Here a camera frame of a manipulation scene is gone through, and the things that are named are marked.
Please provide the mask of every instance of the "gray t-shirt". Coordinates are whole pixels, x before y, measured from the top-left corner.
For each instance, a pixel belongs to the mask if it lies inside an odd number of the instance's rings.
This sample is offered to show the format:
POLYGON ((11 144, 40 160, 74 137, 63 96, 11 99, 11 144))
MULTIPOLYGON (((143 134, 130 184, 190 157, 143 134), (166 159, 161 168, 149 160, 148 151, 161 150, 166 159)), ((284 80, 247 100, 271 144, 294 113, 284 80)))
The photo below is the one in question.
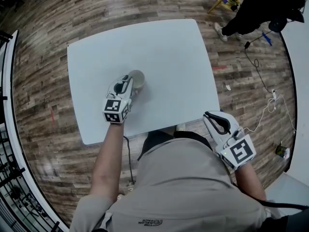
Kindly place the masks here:
POLYGON ((80 199, 70 232, 255 231, 264 207, 231 184, 222 161, 204 144, 173 139, 139 162, 134 190, 114 204, 88 195, 80 199))

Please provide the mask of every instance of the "black cable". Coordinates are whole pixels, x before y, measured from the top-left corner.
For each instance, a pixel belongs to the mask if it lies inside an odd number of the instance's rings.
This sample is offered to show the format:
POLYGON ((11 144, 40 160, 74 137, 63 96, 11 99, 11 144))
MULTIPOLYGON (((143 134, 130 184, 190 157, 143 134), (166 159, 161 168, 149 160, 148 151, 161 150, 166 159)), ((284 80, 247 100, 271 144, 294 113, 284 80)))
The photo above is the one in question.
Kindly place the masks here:
POLYGON ((263 36, 264 36, 264 35, 262 35, 261 37, 256 38, 256 39, 255 39, 255 40, 253 40, 253 41, 250 41, 250 44, 251 44, 252 42, 254 42, 254 41, 256 41, 256 40, 258 40, 258 39, 262 38, 263 36))
POLYGON ((134 185, 135 184, 135 181, 133 179, 133 174, 132 174, 132 167, 131 167, 131 152, 130 152, 130 145, 129 145, 129 139, 124 136, 124 138, 126 139, 126 143, 127 143, 127 149, 129 151, 129 167, 130 167, 130 173, 131 173, 131 182, 132 184, 134 185))
POLYGON ((301 205, 301 204, 293 204, 293 203, 273 203, 273 202, 268 202, 268 201, 263 201, 260 199, 256 199, 255 197, 252 197, 248 193, 246 193, 243 189, 241 189, 239 186, 237 186, 234 182, 233 185, 237 187, 243 194, 246 194, 250 198, 258 201, 261 205, 267 206, 267 207, 274 207, 274 208, 292 208, 292 209, 298 209, 301 211, 307 210, 309 206, 306 205, 301 205))
POLYGON ((262 81, 262 83, 263 83, 263 85, 264 85, 264 88, 268 91, 268 93, 272 94, 273 92, 270 92, 270 91, 268 90, 268 88, 266 87, 266 85, 265 85, 265 83, 264 83, 264 81, 263 81, 263 79, 262 79, 262 77, 261 77, 261 75, 260 75, 260 72, 259 72, 259 70, 258 70, 258 67, 260 66, 259 60, 255 59, 255 60, 254 60, 254 63, 252 63, 251 59, 250 59, 250 58, 248 57, 248 55, 247 55, 246 50, 247 50, 247 49, 245 48, 245 54, 246 54, 248 60, 250 61, 250 63, 256 68, 256 71, 257 71, 257 73, 259 74, 259 76, 260 76, 260 78, 261 78, 261 81, 262 81))

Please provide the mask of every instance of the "small electronic device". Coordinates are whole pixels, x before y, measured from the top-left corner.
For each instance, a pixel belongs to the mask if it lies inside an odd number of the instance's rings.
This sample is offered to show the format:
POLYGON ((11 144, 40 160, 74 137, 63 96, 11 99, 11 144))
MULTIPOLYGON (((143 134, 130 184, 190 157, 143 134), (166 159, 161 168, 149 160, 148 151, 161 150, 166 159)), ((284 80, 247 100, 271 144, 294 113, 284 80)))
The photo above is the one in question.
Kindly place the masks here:
POLYGON ((227 113, 219 111, 206 112, 204 123, 216 142, 214 153, 236 170, 256 155, 255 148, 249 135, 239 126, 236 119, 227 113), (223 128, 219 130, 213 120, 223 128))
POLYGON ((106 122, 116 124, 124 122, 131 108, 133 82, 132 77, 124 75, 111 83, 103 100, 102 112, 106 122))

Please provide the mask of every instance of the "white cup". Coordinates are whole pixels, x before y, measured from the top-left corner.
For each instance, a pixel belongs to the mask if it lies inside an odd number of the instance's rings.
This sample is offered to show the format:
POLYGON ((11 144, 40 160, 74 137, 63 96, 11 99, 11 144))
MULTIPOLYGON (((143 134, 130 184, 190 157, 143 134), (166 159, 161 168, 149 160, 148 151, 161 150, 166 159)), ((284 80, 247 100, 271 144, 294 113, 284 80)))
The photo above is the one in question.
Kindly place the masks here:
POLYGON ((144 73, 139 70, 133 70, 129 73, 129 77, 133 78, 133 91, 135 94, 138 94, 145 84, 144 73))

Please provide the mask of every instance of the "person standing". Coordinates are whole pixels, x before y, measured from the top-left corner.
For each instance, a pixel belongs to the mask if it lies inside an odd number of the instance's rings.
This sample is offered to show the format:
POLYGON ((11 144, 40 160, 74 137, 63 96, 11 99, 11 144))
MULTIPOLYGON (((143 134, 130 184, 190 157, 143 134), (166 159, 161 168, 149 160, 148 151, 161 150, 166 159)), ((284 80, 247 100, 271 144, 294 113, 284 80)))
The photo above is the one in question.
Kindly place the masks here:
POLYGON ((263 22, 285 15, 292 9, 304 7, 305 0, 244 0, 236 16, 225 26, 214 23, 214 29, 223 42, 232 34, 241 40, 244 34, 253 32, 263 22))

